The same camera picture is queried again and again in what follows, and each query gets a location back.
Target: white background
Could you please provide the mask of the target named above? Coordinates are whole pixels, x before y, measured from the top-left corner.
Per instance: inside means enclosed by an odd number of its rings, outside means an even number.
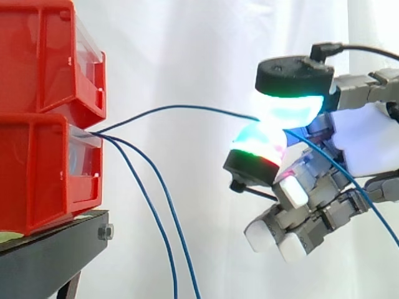
[[[192,103],[252,113],[259,61],[309,54],[314,42],[377,45],[399,52],[394,1],[75,0],[107,53],[103,128],[161,105]],[[337,74],[388,62],[367,54],[328,61]],[[144,150],[170,188],[203,298],[398,298],[399,252],[370,212],[328,236],[310,256],[284,263],[277,248],[254,254],[243,229],[269,207],[228,188],[222,169],[246,124],[209,112],[160,112],[112,132]],[[286,163],[298,155],[292,149]],[[180,298],[194,298],[166,199],[151,169],[130,155],[161,215],[175,255]],[[123,159],[105,147],[103,205],[115,238],[82,272],[78,298],[172,298],[165,247]],[[399,206],[382,207],[399,232]]]

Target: illuminated soft sensor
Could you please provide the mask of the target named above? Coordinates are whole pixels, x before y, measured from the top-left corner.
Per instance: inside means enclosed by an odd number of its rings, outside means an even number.
[[[322,95],[272,97],[255,90],[252,100],[261,121],[283,129],[292,129],[309,125],[320,112],[324,98]]]
[[[272,186],[286,150],[282,129],[268,123],[245,127],[231,145],[223,166],[233,176],[230,188],[243,192],[245,186]]]
[[[231,144],[232,150],[245,151],[280,166],[287,146],[286,134],[266,123],[245,127]]]

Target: blue wire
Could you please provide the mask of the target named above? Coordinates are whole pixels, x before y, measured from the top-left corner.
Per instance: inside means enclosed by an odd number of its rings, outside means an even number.
[[[169,257],[169,263],[170,263],[170,268],[171,268],[171,272],[172,272],[172,277],[173,277],[173,298],[177,299],[178,298],[177,274],[176,274],[175,261],[173,260],[173,253],[172,253],[172,250],[171,250],[171,247],[170,247],[169,239],[168,239],[168,236],[166,235],[166,232],[165,232],[165,230],[163,228],[161,219],[159,218],[158,213],[156,212],[156,209],[155,209],[154,205],[152,204],[151,199],[148,196],[147,191],[144,188],[142,180],[138,176],[137,172],[134,170],[133,165],[130,162],[128,156],[126,155],[124,150],[120,147],[120,145],[118,145],[118,143],[116,141],[114,141],[113,139],[111,139],[110,137],[105,136],[105,135],[101,135],[101,134],[98,134],[98,133],[92,133],[92,134],[111,142],[114,145],[114,147],[116,147],[119,150],[120,154],[123,156],[124,160],[126,161],[130,171],[132,172],[133,176],[135,177],[135,179],[137,181],[137,184],[139,185],[139,187],[140,187],[140,189],[141,189],[141,191],[142,191],[142,193],[144,195],[144,198],[147,201],[148,206],[150,207],[150,210],[151,210],[151,212],[152,212],[152,214],[154,216],[155,222],[156,222],[156,224],[157,224],[157,226],[158,226],[158,228],[159,228],[159,230],[161,232],[163,241],[165,243],[165,247],[166,247],[166,250],[168,252],[168,257]]]
[[[303,138],[302,136],[299,136],[298,134],[295,134],[294,132],[292,132],[291,130],[285,130],[285,132],[287,134],[290,134],[293,137],[298,138],[299,140],[301,140],[302,142],[306,143],[308,146],[310,146],[313,150],[317,151],[318,153],[320,153],[323,157],[325,157],[327,160],[329,160],[329,162],[335,167],[337,168],[352,184],[355,185],[357,191],[359,191],[361,193],[361,195],[364,197],[364,199],[367,201],[368,205],[372,208],[372,210],[374,211],[374,213],[377,215],[377,217],[381,220],[382,224],[385,226],[385,228],[387,229],[387,231],[390,233],[390,235],[392,236],[393,240],[395,241],[395,243],[397,244],[397,246],[399,247],[399,239],[397,237],[397,235],[394,233],[393,229],[390,227],[390,225],[388,224],[388,222],[385,220],[385,218],[381,215],[380,211],[377,209],[377,207],[375,206],[375,204],[373,203],[373,201],[369,198],[369,196],[367,195],[367,193],[363,190],[362,187],[360,187],[360,185],[356,182],[356,180],[346,171],[344,170],[343,167],[341,167],[341,165],[339,165],[337,162],[335,162],[329,155],[327,155],[325,152],[323,152],[317,145],[315,145],[313,142],[307,140],[306,138]]]
[[[148,110],[146,112],[143,112],[139,115],[136,115],[134,117],[131,117],[125,121],[121,121],[120,123],[117,123],[115,125],[109,126],[107,128],[104,128],[102,130],[99,130],[97,133],[103,133],[106,131],[110,131],[112,129],[118,128],[119,126],[123,126],[126,125],[127,123],[130,123],[132,121],[135,121],[141,117],[144,117],[146,115],[155,113],[155,112],[159,112],[162,110],[168,110],[168,109],[173,109],[173,108],[188,108],[188,109],[197,109],[197,110],[206,110],[206,111],[211,111],[211,112],[216,112],[216,113],[221,113],[221,114],[225,114],[225,115],[229,115],[229,116],[234,116],[234,117],[238,117],[238,118],[243,118],[246,120],[252,120],[252,121],[259,121],[259,119],[253,117],[253,116],[249,116],[249,115],[244,115],[244,114],[240,114],[240,113],[235,113],[235,112],[229,112],[226,110],[222,110],[222,109],[218,109],[218,108],[212,108],[212,107],[206,107],[206,106],[197,106],[197,105],[169,105],[169,106],[163,106],[163,107],[158,107],[155,109],[151,109]],[[285,132],[303,142],[305,142],[308,146],[310,146],[311,148],[313,148],[314,150],[318,151],[322,156],[324,156],[326,159],[328,159],[330,161],[330,163],[332,163],[332,165],[334,165],[339,171],[341,171],[344,176],[350,181],[352,182],[355,187],[357,188],[357,190],[360,192],[360,194],[365,198],[365,200],[367,201],[367,203],[369,204],[369,206],[372,208],[372,210],[374,211],[374,213],[376,213],[377,217],[381,220],[381,222],[383,223],[383,225],[385,226],[385,228],[389,231],[390,235],[393,237],[393,239],[395,240],[397,246],[399,246],[399,240],[398,237],[395,235],[394,231],[392,230],[392,228],[389,226],[388,222],[384,219],[384,217],[381,215],[381,213],[378,211],[378,209],[375,207],[374,203],[371,201],[371,199],[369,198],[369,196],[367,195],[367,193],[360,187],[360,185],[356,182],[356,180],[348,173],[346,172],[346,170],[344,170],[343,167],[341,167],[339,164],[337,164],[331,157],[329,157],[327,154],[325,154],[320,148],[318,148],[315,144],[313,144],[312,142],[310,142],[309,140],[303,138],[302,136],[299,136],[297,134],[295,134],[294,132],[290,131],[290,130],[285,130]]]
[[[172,200],[172,198],[171,198],[171,196],[170,196],[170,192],[169,192],[169,190],[168,190],[168,188],[167,188],[167,186],[166,186],[166,184],[165,184],[165,181],[164,181],[163,178],[162,178],[161,172],[158,170],[158,168],[157,168],[157,166],[154,164],[154,162],[153,162],[143,151],[141,151],[141,150],[140,150],[139,148],[137,148],[136,146],[132,145],[131,143],[129,143],[129,142],[127,142],[127,141],[125,141],[125,140],[123,140],[123,139],[121,139],[121,138],[117,138],[117,137],[109,136],[109,135],[104,135],[104,136],[106,136],[106,137],[108,137],[108,138],[110,138],[110,139],[112,139],[112,140],[114,140],[114,141],[123,143],[124,145],[126,145],[126,146],[128,146],[129,148],[131,148],[131,149],[133,149],[134,151],[136,151],[141,157],[143,157],[143,158],[147,161],[147,163],[148,163],[148,164],[152,167],[152,169],[154,170],[156,176],[158,177],[159,182],[160,182],[161,185],[162,185],[162,188],[163,188],[163,191],[164,191],[164,193],[165,193],[166,199],[168,200],[169,209],[170,209],[170,212],[171,212],[171,214],[172,214],[173,221],[175,222],[175,226],[176,226],[176,229],[177,229],[179,238],[180,238],[181,246],[182,246],[183,251],[184,251],[184,253],[185,253],[185,257],[186,257],[186,261],[187,261],[187,266],[188,266],[188,269],[189,269],[189,271],[190,271],[191,282],[192,282],[192,284],[193,284],[193,288],[194,288],[194,291],[195,291],[195,296],[196,296],[197,299],[201,299],[201,295],[200,295],[200,291],[199,291],[200,289],[198,288],[198,284],[197,284],[196,277],[195,277],[194,266],[193,266],[193,263],[191,262],[191,257],[190,257],[190,253],[188,252],[186,240],[185,240],[183,231],[182,231],[182,229],[181,229],[181,226],[180,226],[180,223],[179,223],[179,218],[178,218],[177,213],[176,213],[176,211],[175,211],[175,207],[174,207],[174,205],[173,205],[173,200]]]
[[[97,133],[105,133],[107,131],[110,131],[112,129],[118,128],[119,126],[126,125],[127,123],[131,123],[132,121],[135,121],[143,116],[162,111],[162,110],[168,110],[168,109],[174,109],[174,108],[187,108],[187,109],[197,109],[197,110],[206,110],[206,111],[211,111],[211,112],[217,112],[229,116],[234,116],[238,118],[243,118],[245,120],[254,120],[254,121],[259,121],[256,117],[253,117],[251,115],[245,115],[245,114],[240,114],[240,113],[235,113],[235,112],[230,112],[222,109],[217,109],[217,108],[212,108],[212,107],[207,107],[207,106],[198,106],[198,105],[169,105],[169,106],[162,106],[158,107],[155,109],[148,110],[146,112],[143,112],[139,115],[136,115],[132,118],[129,118],[127,120],[121,121],[120,123],[116,123],[112,126],[109,126],[107,128],[104,128],[102,130],[97,131]]]

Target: red plastic bin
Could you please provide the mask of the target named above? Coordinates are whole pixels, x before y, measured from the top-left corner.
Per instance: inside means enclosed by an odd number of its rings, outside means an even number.
[[[105,55],[70,0],[0,0],[0,113],[105,119]]]
[[[101,204],[102,140],[62,115],[0,115],[0,231],[29,235]]]

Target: led light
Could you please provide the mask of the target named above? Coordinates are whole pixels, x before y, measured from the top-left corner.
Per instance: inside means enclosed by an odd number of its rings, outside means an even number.
[[[261,121],[267,121],[282,129],[299,128],[309,125],[320,112],[322,95],[297,98],[279,98],[255,90],[252,101]]]
[[[277,166],[281,165],[287,147],[287,136],[272,124],[253,123],[245,127],[232,143],[232,150],[260,156]]]

